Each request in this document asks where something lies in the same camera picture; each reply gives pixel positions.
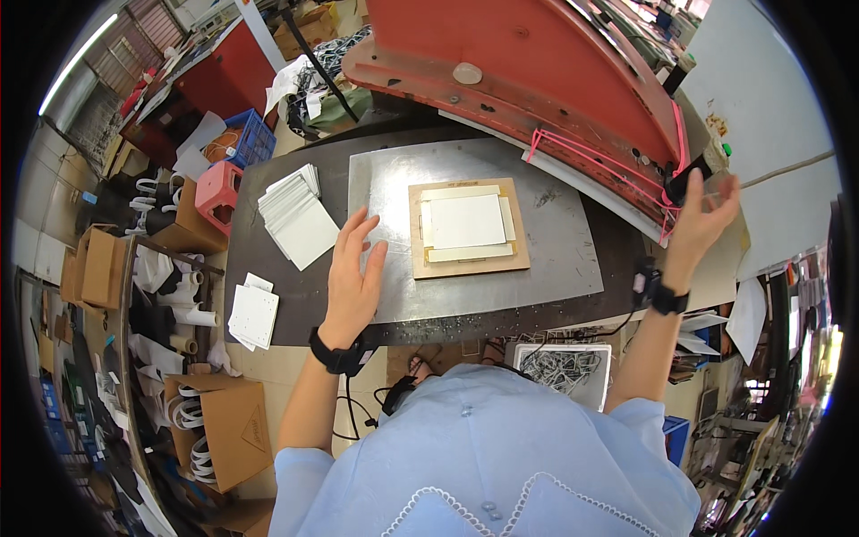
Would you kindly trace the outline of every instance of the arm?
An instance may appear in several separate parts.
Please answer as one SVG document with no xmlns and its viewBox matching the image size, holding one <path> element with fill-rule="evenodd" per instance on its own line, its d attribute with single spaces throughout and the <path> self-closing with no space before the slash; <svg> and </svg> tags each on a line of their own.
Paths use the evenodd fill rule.
<svg viewBox="0 0 859 537">
<path fill-rule="evenodd" d="M 740 182 L 735 175 L 725 178 L 719 185 L 719 191 L 722 196 L 721 206 L 712 197 L 707 197 L 710 212 L 703 212 L 704 182 L 701 172 L 693 170 L 689 174 L 686 202 L 668 244 L 662 276 L 662 283 L 677 296 L 689 292 L 698 262 L 740 210 Z M 648 308 L 612 389 L 608 392 L 605 413 L 636 397 L 662 400 L 679 326 L 680 315 L 662 315 Z"/>
<path fill-rule="evenodd" d="M 329 349 L 348 349 L 375 314 L 387 242 L 376 243 L 363 276 L 360 257 L 369 248 L 369 243 L 364 242 L 367 233 L 378 223 L 379 217 L 367 219 L 367 208 L 362 207 L 337 236 L 328 272 L 328 311 L 319 329 L 320 340 Z M 308 351 L 283 411 L 277 451 L 318 448 L 331 453 L 338 380 Z"/>
</svg>

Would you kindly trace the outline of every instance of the wooden die board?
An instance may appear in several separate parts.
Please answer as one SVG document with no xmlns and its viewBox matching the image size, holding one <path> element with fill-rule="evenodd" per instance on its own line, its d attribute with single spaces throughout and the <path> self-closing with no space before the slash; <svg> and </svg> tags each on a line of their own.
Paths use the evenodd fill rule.
<svg viewBox="0 0 859 537">
<path fill-rule="evenodd" d="M 430 263 L 426 259 L 423 248 L 421 231 L 421 192 L 437 188 L 455 188 L 457 186 L 498 185 L 501 196 L 510 202 L 510 212 L 513 214 L 513 229 L 516 240 L 511 241 L 513 255 L 485 259 L 469 259 L 468 261 L 443 261 Z M 522 226 L 522 214 L 519 211 L 519 200 L 513 179 L 477 179 L 461 180 L 449 183 L 429 183 L 425 185 L 409 185 L 409 221 L 411 225 L 411 267 L 416 280 L 427 278 L 445 278 L 448 276 L 465 276 L 467 274 L 485 274 L 487 272 L 522 271 L 531 268 L 528 257 L 525 229 Z"/>
</svg>

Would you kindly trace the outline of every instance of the wrist-mounted device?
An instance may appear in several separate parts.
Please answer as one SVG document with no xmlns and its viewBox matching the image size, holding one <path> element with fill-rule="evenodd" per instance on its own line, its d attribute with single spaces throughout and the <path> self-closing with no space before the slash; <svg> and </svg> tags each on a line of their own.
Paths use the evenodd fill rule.
<svg viewBox="0 0 859 537">
<path fill-rule="evenodd" d="M 360 333 L 348 349 L 329 349 L 320 339 L 318 326 L 310 330 L 308 343 L 316 359 L 325 365 L 329 373 L 346 376 L 357 375 L 379 348 Z"/>
<path fill-rule="evenodd" d="M 682 314 L 689 304 L 689 293 L 677 294 L 662 284 L 662 274 L 655 268 L 655 259 L 645 258 L 637 263 L 636 276 L 632 282 L 634 310 L 645 305 L 663 315 Z"/>
</svg>

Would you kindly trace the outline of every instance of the lace trim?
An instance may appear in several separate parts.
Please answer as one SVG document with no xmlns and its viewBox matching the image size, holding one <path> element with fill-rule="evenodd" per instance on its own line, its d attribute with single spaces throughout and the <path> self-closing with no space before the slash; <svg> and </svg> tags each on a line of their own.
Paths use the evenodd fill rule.
<svg viewBox="0 0 859 537">
<path fill-rule="evenodd" d="M 555 476 L 551 475 L 550 473 L 546 473 L 546 472 L 538 472 L 538 473 L 534 474 L 525 483 L 525 486 L 522 487 L 522 494 L 519 496 L 519 501 L 516 502 L 516 507 L 515 507 L 515 509 L 513 509 L 513 515 L 510 517 L 510 520 L 508 520 L 507 526 L 504 526 L 504 530 L 501 532 L 501 535 L 499 537 L 509 537 L 511 535 L 511 532 L 513 532 L 513 527 L 516 525 L 516 522 L 519 521 L 519 517 L 522 514 L 522 510 L 525 509 L 525 504 L 527 503 L 528 495 L 531 494 L 531 487 L 537 481 L 537 478 L 540 476 L 546 476 L 547 478 L 551 479 L 555 485 L 561 487 L 562 489 L 569 492 L 573 496 L 579 498 L 580 500 L 588 502 L 591 505 L 595 505 L 595 506 L 599 507 L 600 509 L 602 509 L 603 511 L 605 511 L 606 513 L 608 513 L 609 515 L 616 516 L 620 520 L 622 520 L 624 522 L 628 522 L 629 524 L 632 524 L 634 527 L 643 531 L 648 537 L 659 537 L 659 534 L 656 533 L 656 531 L 654 529 L 650 528 L 649 526 L 647 526 L 643 522 L 639 521 L 638 519 L 636 519 L 636 517 L 631 516 L 631 515 L 627 515 L 623 511 L 615 509 L 614 507 L 612 507 L 608 503 L 598 502 L 597 500 L 594 500 L 591 497 L 585 496 L 584 494 L 580 494 L 580 493 L 572 490 L 571 488 L 569 488 L 564 483 L 561 483 L 561 481 L 558 480 L 557 478 L 555 478 Z"/>
<path fill-rule="evenodd" d="M 414 494 L 412 494 L 409 503 L 407 503 L 403 510 L 399 512 L 399 516 L 394 519 L 391 526 L 384 532 L 382 532 L 381 537 L 391 537 L 391 532 L 397 529 L 399 525 L 403 523 L 405 516 L 408 515 L 411 510 L 415 508 L 415 505 L 417 505 L 418 499 L 420 499 L 420 497 L 424 494 L 430 493 L 437 494 L 442 497 L 442 499 L 447 502 L 448 505 L 453 507 L 454 510 L 459 513 L 462 518 L 466 519 L 472 526 L 474 526 L 474 529 L 478 530 L 481 535 L 483 535 L 484 537 L 494 537 L 491 530 L 484 526 L 483 523 L 481 523 L 475 515 L 470 513 L 468 509 L 463 507 L 461 503 L 457 502 L 455 497 L 451 496 L 450 493 L 448 493 L 447 491 L 443 491 L 442 489 L 436 488 L 434 486 L 425 486 L 424 488 L 418 489 Z"/>
</svg>

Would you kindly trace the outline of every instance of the foot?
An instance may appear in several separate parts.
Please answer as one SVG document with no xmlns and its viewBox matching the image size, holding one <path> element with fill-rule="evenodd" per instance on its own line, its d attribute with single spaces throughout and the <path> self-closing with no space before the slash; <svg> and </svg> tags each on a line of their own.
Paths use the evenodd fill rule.
<svg viewBox="0 0 859 537">
<path fill-rule="evenodd" d="M 409 376 L 415 377 L 412 386 L 417 386 L 428 376 L 434 375 L 432 369 L 430 369 L 430 365 L 426 363 L 420 356 L 411 357 L 411 361 L 409 362 Z"/>
<path fill-rule="evenodd" d="M 501 338 L 491 338 L 486 340 L 484 345 L 484 355 L 480 363 L 483 365 L 495 365 L 504 361 L 504 355 L 497 347 L 501 347 L 503 342 Z"/>
</svg>

